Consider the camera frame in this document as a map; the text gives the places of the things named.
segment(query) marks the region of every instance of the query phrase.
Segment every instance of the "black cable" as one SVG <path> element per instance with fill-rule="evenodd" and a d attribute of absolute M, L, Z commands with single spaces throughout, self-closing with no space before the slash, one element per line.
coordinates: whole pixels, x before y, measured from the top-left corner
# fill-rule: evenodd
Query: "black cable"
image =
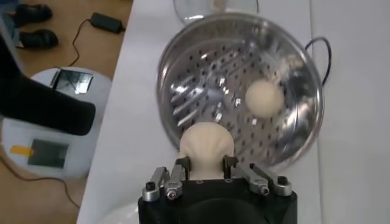
<path fill-rule="evenodd" d="M 330 68 L 331 68 L 331 65 L 332 65 L 332 64 L 331 64 L 331 62 L 332 62 L 332 52 L 331 52 L 331 51 L 332 51 L 332 50 L 331 50 L 330 43 L 329 43 L 328 39 L 326 39 L 325 37 L 316 37 L 316 38 L 312 39 L 312 40 L 306 45 L 305 50 L 307 51 L 307 49 L 308 49 L 311 45 L 313 45 L 315 42 L 317 42 L 317 41 L 323 41 L 323 42 L 326 44 L 327 49 L 328 49 L 328 67 L 327 67 L 327 71 L 326 71 L 326 73 L 325 73 L 325 77 L 324 77 L 324 79 L 322 80 L 322 86 L 324 86 L 325 83 L 327 82 L 328 77 L 329 77 Z"/>
<path fill-rule="evenodd" d="M 63 180 L 63 179 L 59 179 L 59 178 L 55 178 L 55 177 L 40 177 L 40 178 L 25 178 L 25 177 L 22 177 L 20 174 L 16 173 L 12 167 L 5 161 L 5 159 L 0 156 L 0 162 L 4 165 L 5 168 L 7 168 L 7 170 L 9 172 L 11 172 L 13 174 L 14 177 L 16 177 L 17 179 L 20 179 L 20 180 L 23 180 L 23 181 L 26 181 L 26 182 L 33 182 L 33 181 L 40 181 L 40 180 L 54 180 L 54 181 L 59 181 L 61 182 L 64 187 L 65 187 L 65 194 L 66 196 L 68 197 L 69 201 L 77 208 L 77 209 L 80 209 L 80 206 L 74 202 L 74 200 L 71 198 L 70 194 L 69 194 L 69 191 L 68 191 L 68 185 L 66 185 L 66 182 Z"/>
<path fill-rule="evenodd" d="M 86 20 L 84 20 L 84 21 L 81 22 L 81 24 L 79 25 L 79 29 L 77 30 L 76 36 L 74 37 L 74 39 L 73 39 L 73 41 L 72 41 L 72 45 L 73 45 L 73 48 L 74 48 L 74 50 L 75 50 L 75 52 L 76 52 L 76 54 L 77 54 L 77 57 L 76 57 L 76 59 L 74 59 L 74 60 L 72 61 L 72 63 L 70 63 L 70 64 L 68 65 L 68 67 L 74 65 L 74 64 L 79 60 L 79 58 L 80 58 L 80 53 L 79 53 L 79 50 L 77 49 L 75 43 L 76 43 L 77 37 L 79 37 L 80 31 L 81 31 L 81 27 L 82 27 L 82 26 L 84 25 L 84 23 L 87 22 L 87 21 L 90 21 L 90 19 L 86 19 Z"/>

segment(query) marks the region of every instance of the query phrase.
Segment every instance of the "black shoe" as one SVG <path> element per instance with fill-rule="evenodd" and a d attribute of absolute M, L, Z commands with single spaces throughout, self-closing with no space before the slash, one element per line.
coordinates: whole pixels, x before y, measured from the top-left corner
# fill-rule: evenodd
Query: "black shoe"
<path fill-rule="evenodd" d="M 59 44 L 57 36 L 51 30 L 36 30 L 32 33 L 20 32 L 19 40 L 26 49 L 49 49 Z"/>
<path fill-rule="evenodd" d="M 15 23 L 15 27 L 21 27 L 28 23 L 46 21 L 52 17 L 52 12 L 49 6 L 45 4 L 20 4 L 16 7 L 15 14 L 11 17 Z"/>

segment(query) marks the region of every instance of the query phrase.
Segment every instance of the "white table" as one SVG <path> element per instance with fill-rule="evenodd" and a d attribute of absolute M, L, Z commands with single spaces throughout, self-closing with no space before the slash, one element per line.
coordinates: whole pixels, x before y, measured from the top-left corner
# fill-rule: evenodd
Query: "white table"
<path fill-rule="evenodd" d="M 390 223 L 389 10 L 381 0 L 312 2 L 313 33 L 329 38 L 334 62 L 319 138 L 324 224 Z"/>
<path fill-rule="evenodd" d="M 385 211 L 390 211 L 390 205 L 385 189 L 389 180 L 373 174 L 389 177 L 385 170 L 390 168 L 383 167 L 390 154 L 385 147 L 388 122 L 384 120 L 390 108 L 385 98 L 389 91 L 386 80 L 390 79 L 385 69 L 390 34 L 382 31 L 387 28 L 385 9 L 390 3 L 312 1 L 260 1 L 261 14 L 282 25 L 302 44 L 313 32 L 329 37 L 334 51 L 332 75 L 325 88 L 320 157 L 315 145 L 285 173 L 299 195 L 300 223 L 321 223 L 319 173 L 324 223 L 369 223 L 368 218 L 373 217 L 380 221 L 376 223 L 388 223 Z M 369 27 L 368 21 L 384 27 Z M 172 1 L 135 0 L 79 224 L 96 223 L 111 210 L 134 202 L 155 166 L 172 166 L 177 151 L 160 124 L 154 86 L 160 54 L 181 28 Z M 375 37 L 364 33 L 367 31 Z M 326 58 L 319 47 L 315 53 L 321 71 Z M 342 108 L 346 102 L 350 105 Z"/>

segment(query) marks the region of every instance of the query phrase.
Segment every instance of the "wooden floor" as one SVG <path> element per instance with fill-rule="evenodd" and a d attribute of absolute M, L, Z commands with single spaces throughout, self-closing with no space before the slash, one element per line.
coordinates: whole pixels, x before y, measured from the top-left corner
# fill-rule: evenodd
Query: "wooden floor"
<path fill-rule="evenodd" d="M 103 13 L 120 19 L 126 26 L 132 0 L 27 0 L 29 4 L 47 4 L 53 11 L 53 18 L 41 24 L 23 27 L 25 31 L 51 29 L 59 40 L 59 46 L 45 51 L 27 51 L 18 49 L 27 76 L 71 63 L 76 53 L 72 40 L 80 23 L 90 18 L 93 12 Z M 113 77 L 124 32 L 113 34 L 83 25 L 76 45 L 80 59 L 75 66 L 80 66 Z M 3 148 L 0 155 L 6 158 Z M 8 163 L 24 177 L 35 178 L 25 170 Z M 68 180 L 69 193 L 81 203 L 86 179 Z M 78 209 L 67 199 L 63 185 L 56 181 L 44 180 L 25 182 L 16 179 L 0 164 L 0 224 L 41 224 L 76 223 Z"/>

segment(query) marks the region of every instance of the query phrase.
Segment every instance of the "yellow tag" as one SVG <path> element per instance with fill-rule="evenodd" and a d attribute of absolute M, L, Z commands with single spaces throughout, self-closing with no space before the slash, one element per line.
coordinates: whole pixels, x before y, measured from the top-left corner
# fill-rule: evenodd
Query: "yellow tag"
<path fill-rule="evenodd" d="M 32 156 L 34 154 L 34 150 L 30 147 L 26 147 L 22 145 L 14 145 L 12 146 L 10 153 L 21 155 L 21 156 Z"/>

